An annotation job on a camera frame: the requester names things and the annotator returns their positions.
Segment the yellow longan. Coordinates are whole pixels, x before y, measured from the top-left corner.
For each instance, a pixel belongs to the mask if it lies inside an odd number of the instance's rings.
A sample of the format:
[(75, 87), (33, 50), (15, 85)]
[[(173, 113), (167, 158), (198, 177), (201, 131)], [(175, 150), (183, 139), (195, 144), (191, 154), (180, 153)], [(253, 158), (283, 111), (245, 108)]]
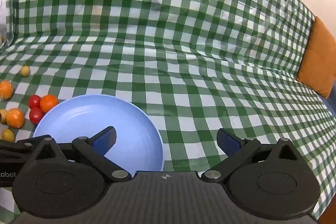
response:
[(1, 137), (4, 141), (15, 142), (15, 134), (8, 128), (2, 130)]
[(23, 65), (20, 72), (23, 77), (28, 77), (30, 75), (30, 67), (27, 65)]

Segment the orange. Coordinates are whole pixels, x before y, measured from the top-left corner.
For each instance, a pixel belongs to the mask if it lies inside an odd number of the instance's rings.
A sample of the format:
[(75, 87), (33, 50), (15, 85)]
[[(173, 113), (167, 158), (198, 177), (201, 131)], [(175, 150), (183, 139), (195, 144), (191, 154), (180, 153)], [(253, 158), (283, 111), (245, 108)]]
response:
[(11, 82), (3, 80), (0, 83), (0, 98), (1, 100), (8, 100), (12, 97), (14, 88)]
[(25, 123), (25, 116), (18, 108), (10, 109), (7, 112), (6, 123), (12, 128), (21, 128)]

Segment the yellow longan edge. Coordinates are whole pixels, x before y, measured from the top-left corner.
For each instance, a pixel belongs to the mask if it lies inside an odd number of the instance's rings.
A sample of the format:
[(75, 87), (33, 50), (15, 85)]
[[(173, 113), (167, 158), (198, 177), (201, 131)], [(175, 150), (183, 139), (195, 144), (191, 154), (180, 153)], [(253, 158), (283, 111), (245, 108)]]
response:
[(6, 124), (6, 117), (7, 117), (8, 111), (6, 109), (0, 110), (0, 122), (1, 124)]

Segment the small orange tangerine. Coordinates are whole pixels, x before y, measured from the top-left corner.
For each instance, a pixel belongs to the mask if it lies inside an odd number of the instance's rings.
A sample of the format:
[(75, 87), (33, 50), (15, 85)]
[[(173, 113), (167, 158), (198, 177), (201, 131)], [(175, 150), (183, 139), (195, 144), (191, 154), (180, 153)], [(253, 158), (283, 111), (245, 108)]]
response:
[(44, 113), (49, 112), (53, 107), (55, 107), (59, 103), (56, 96), (52, 94), (47, 94), (42, 97), (40, 100), (40, 108)]

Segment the red tomato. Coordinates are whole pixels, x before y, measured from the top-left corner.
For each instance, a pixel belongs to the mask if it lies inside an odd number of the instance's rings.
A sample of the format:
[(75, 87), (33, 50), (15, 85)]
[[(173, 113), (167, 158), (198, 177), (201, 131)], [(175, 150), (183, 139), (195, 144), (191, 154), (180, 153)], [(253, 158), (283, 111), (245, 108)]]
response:
[(40, 101), (41, 101), (40, 96), (36, 94), (31, 95), (28, 101), (29, 108), (30, 109), (40, 108)]
[(32, 124), (37, 125), (41, 121), (43, 116), (44, 112), (40, 108), (35, 107), (30, 109), (29, 119)]

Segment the orange top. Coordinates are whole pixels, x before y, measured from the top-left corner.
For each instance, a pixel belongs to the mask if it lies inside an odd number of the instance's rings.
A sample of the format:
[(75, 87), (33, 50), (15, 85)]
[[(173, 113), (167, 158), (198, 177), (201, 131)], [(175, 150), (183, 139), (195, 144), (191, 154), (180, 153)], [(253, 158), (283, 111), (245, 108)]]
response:
[(11, 82), (3, 80), (0, 83), (0, 98), (1, 100), (8, 100), (12, 97), (14, 88)]

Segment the light blue plate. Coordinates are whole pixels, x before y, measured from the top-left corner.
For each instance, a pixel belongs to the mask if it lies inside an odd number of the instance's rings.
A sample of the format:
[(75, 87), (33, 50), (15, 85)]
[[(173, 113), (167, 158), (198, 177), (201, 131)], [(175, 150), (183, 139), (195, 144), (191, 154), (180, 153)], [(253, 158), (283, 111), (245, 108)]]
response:
[(33, 136), (70, 143), (109, 126), (116, 130), (116, 143), (106, 158), (130, 174), (163, 170), (163, 143), (155, 125), (137, 106), (114, 96), (83, 95), (61, 102), (42, 118)]

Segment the green checkered tablecloth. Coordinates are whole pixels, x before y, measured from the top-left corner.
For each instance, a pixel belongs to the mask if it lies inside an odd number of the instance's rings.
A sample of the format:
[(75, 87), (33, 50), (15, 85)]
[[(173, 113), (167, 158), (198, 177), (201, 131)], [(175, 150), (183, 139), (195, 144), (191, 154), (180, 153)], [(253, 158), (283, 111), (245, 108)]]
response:
[[(165, 170), (202, 172), (224, 159), (221, 127), (290, 139), (335, 196), (335, 118), (296, 80), (313, 13), (300, 0), (6, 0), (1, 79), (60, 100), (109, 94), (141, 108), (163, 140)], [(30, 67), (23, 77), (21, 67)]]

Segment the orange cushion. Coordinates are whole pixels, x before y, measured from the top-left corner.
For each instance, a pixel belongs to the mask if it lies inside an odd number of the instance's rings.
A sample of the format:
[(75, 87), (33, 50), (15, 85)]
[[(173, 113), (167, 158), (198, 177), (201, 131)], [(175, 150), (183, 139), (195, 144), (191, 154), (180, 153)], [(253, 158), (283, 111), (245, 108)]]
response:
[(315, 17), (297, 81), (329, 98), (335, 82), (335, 38), (319, 17)]

